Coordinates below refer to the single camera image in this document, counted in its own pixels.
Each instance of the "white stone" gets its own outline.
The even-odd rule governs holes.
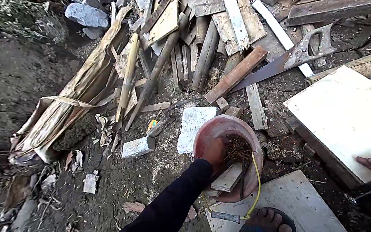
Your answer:
[[[184,109],[181,122],[181,134],[178,137],[177,150],[179,154],[193,152],[195,135],[208,120],[221,114],[218,107],[190,107]]]
[[[145,136],[130,142],[124,143],[122,147],[122,158],[134,158],[155,150],[155,140]]]

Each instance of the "dirt ground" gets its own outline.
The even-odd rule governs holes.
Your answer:
[[[327,57],[326,65],[316,68],[311,64],[316,73],[371,54],[371,26],[335,25],[331,36],[332,45],[339,51]],[[56,95],[72,78],[86,57],[78,55],[78,52],[89,54],[97,42],[81,39],[77,43],[67,42],[66,46],[59,46],[31,42],[0,32],[0,151],[9,149],[10,135],[28,119],[39,98]],[[225,62],[223,58],[216,57],[213,66],[221,72]],[[143,77],[141,69],[137,68],[136,79]],[[365,198],[367,204],[353,204],[349,201],[347,196],[358,196],[365,189],[349,191],[318,156],[310,157],[305,153],[302,150],[304,141],[301,137],[290,134],[284,126],[284,120],[291,117],[291,114],[282,103],[304,89],[303,80],[302,73],[298,69],[292,69],[259,83],[260,96],[267,108],[265,112],[270,127],[266,131],[256,132],[267,154],[261,180],[273,180],[310,161],[301,171],[308,179],[323,182],[312,184],[343,226],[350,232],[371,231],[371,211],[367,207],[367,204],[371,205],[371,195]],[[158,94],[154,94],[148,104],[165,101],[176,103],[203,96],[188,89],[176,93],[172,86],[171,70],[163,70]],[[231,94],[227,101],[232,106],[240,105],[244,109],[241,119],[250,126],[253,125],[244,90]],[[176,150],[181,132],[181,117],[184,108],[201,106],[209,106],[209,103],[205,99],[199,99],[171,110],[169,113],[176,120],[156,137],[155,151],[134,159],[121,158],[122,144],[145,136],[148,123],[152,119],[161,119],[167,112],[139,115],[131,129],[122,135],[114,154],[111,153],[111,145],[100,147],[99,143],[93,143],[100,136],[94,115],[110,113],[112,107],[103,107],[88,113],[72,125],[54,145],[56,150],[80,149],[84,154],[83,171],[65,172],[65,157],[59,163],[49,165],[58,172],[58,181],[53,189],[38,192],[36,198],[48,200],[49,197],[55,197],[58,202],[55,203],[55,208],[48,207],[45,213],[44,206],[35,210],[28,224],[28,231],[37,231],[38,227],[38,231],[66,231],[69,225],[80,232],[118,231],[132,222],[138,213],[125,213],[123,203],[149,204],[189,166],[190,158],[186,154],[178,154]],[[279,150],[290,150],[293,155],[282,156]],[[12,181],[10,177],[28,178],[34,173],[40,173],[43,165],[18,169],[1,161],[0,167],[4,168],[4,175],[7,176],[0,178],[1,210]],[[94,170],[98,170],[100,176],[97,192],[86,194],[82,191],[83,180],[86,174],[91,174]],[[198,216],[191,222],[184,223],[181,231],[210,231],[201,198],[193,206]]]

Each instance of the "rock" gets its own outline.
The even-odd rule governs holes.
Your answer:
[[[280,160],[289,163],[301,162],[302,140],[292,134],[283,138],[271,139],[267,144],[267,157],[271,160]]]
[[[100,9],[85,4],[69,4],[65,16],[83,26],[108,27],[108,15]]]
[[[184,109],[181,122],[181,134],[178,136],[177,150],[179,154],[193,152],[195,135],[204,123],[220,115],[218,107],[189,107]]]
[[[103,34],[103,29],[100,27],[85,27],[82,31],[92,40],[100,38]]]
[[[155,150],[155,140],[145,136],[130,142],[124,143],[122,147],[122,158],[134,158]]]

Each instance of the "terracotta pot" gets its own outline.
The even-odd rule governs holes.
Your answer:
[[[257,163],[257,168],[261,176],[261,171],[263,169],[263,151],[256,134],[243,120],[225,114],[212,118],[198,130],[194,140],[192,159],[194,160],[202,156],[210,138],[227,137],[231,134],[237,134],[243,137],[250,144],[254,151],[255,162]],[[244,177],[243,199],[249,196],[256,189],[257,185],[257,174],[255,173],[254,163],[251,161]],[[230,193],[224,192],[219,197],[214,197],[214,199],[226,203],[240,201],[239,186],[240,183],[237,184]]]

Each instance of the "stone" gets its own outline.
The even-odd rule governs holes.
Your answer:
[[[155,150],[155,140],[152,137],[145,136],[122,146],[122,158],[134,158]]]
[[[208,120],[220,115],[218,107],[189,107],[184,109],[181,122],[181,134],[178,136],[177,150],[179,154],[193,152],[195,135]]]
[[[85,27],[82,31],[92,40],[100,38],[103,33],[101,27]]]
[[[108,15],[104,11],[86,4],[69,4],[65,10],[65,16],[83,26],[108,27]]]

